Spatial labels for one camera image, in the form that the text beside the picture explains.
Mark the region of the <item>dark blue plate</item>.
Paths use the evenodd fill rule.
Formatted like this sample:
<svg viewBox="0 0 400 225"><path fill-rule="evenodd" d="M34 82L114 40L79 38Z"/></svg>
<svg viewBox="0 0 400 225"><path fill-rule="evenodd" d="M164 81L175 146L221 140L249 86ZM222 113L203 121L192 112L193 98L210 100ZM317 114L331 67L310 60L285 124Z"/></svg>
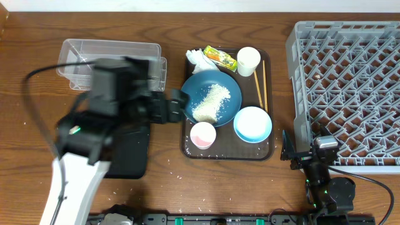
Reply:
<svg viewBox="0 0 400 225"><path fill-rule="evenodd" d="M181 91L189 95L186 117L193 123L207 122L215 127L230 122L241 108L242 94L228 74L208 70L190 76Z"/></svg>

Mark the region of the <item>pink cup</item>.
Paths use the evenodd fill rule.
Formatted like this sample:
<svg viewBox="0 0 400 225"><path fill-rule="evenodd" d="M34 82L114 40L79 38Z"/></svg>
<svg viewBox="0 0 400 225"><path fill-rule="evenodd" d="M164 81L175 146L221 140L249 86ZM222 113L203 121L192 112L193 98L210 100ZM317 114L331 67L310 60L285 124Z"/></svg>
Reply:
<svg viewBox="0 0 400 225"><path fill-rule="evenodd" d="M197 148L205 150L216 140L216 130L208 122L198 122L191 128L190 138Z"/></svg>

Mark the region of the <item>light blue bowl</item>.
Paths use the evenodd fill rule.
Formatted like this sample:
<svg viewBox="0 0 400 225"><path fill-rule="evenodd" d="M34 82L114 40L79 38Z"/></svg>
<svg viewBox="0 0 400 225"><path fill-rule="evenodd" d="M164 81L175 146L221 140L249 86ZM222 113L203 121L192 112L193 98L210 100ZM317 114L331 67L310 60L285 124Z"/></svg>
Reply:
<svg viewBox="0 0 400 225"><path fill-rule="evenodd" d="M254 106L241 109L234 118L234 131L246 143L260 143L272 133L273 124L269 114Z"/></svg>

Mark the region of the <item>cream white cup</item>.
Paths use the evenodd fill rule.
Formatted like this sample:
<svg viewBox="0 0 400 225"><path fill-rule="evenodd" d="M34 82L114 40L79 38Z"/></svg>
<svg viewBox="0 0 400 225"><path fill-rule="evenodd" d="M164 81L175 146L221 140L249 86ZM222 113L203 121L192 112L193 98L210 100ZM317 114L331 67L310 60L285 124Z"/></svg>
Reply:
<svg viewBox="0 0 400 225"><path fill-rule="evenodd" d="M237 71L243 77L253 74L261 61L259 51L253 47L244 47L237 53Z"/></svg>

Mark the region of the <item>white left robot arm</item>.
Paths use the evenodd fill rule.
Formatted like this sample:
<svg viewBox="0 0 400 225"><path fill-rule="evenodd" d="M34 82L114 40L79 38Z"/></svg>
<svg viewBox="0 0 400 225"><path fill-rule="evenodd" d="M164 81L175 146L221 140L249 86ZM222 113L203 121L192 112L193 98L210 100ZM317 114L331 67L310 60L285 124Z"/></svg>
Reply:
<svg viewBox="0 0 400 225"><path fill-rule="evenodd" d="M42 224L84 224L104 178L139 179L146 171L150 125L178 123L189 96L152 91L146 59L99 58L91 88L57 123L52 183Z"/></svg>

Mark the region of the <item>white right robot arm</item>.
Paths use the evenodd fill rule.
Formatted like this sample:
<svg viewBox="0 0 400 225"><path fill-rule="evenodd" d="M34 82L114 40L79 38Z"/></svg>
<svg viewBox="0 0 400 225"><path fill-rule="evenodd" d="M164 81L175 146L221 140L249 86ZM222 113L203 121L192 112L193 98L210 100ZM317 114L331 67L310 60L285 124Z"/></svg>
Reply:
<svg viewBox="0 0 400 225"><path fill-rule="evenodd" d="M349 224L347 212L354 209L356 185L347 177L331 177L328 166L338 158L338 151L339 142L326 128L303 152L295 151L290 135L282 132L280 160L290 161L292 170L303 170L306 197L314 207L299 216L296 224Z"/></svg>

